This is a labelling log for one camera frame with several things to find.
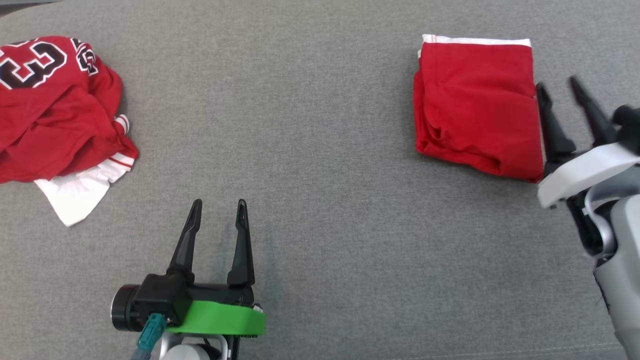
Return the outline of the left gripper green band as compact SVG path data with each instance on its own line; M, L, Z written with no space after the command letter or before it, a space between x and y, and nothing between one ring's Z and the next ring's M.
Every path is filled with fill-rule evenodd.
M188 285L195 282L194 250L201 216L202 200L196 199L167 267L168 274L180 274ZM167 326L168 332L231 337L260 337L265 333L266 315L255 302L251 287L255 284L255 269L245 199L238 201L235 227L237 241L227 284L194 284L190 287L188 292L193 301L186 317L180 326Z

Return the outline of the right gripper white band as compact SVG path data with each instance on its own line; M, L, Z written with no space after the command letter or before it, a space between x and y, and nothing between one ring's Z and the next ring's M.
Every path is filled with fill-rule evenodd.
M542 82L535 85L539 121L544 146L544 175L538 184L537 200L543 208L585 193L578 214L586 216L599 235L602 249L590 256L612 256L617 250L613 221L595 212L599 201L624 199L639 194L639 155L617 141L617 130L578 76L569 77L576 104L581 107L592 135L592 150L576 157L576 144L569 139L553 111L553 101Z

